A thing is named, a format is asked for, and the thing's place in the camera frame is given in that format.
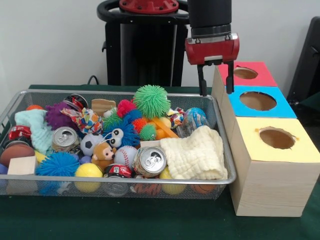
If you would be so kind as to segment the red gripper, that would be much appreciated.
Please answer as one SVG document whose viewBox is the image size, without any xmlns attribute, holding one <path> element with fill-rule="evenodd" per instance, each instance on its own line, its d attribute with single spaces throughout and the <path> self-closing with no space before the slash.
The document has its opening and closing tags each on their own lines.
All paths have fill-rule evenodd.
<svg viewBox="0 0 320 240">
<path fill-rule="evenodd" d="M 203 67 L 206 62 L 220 61 L 227 64 L 226 93 L 234 92 L 234 61 L 240 50 L 240 39 L 237 33 L 207 38 L 187 38 L 185 51 L 188 62 L 197 65 L 199 90 L 201 96 L 207 95 L 207 82 L 204 79 Z"/>
</svg>

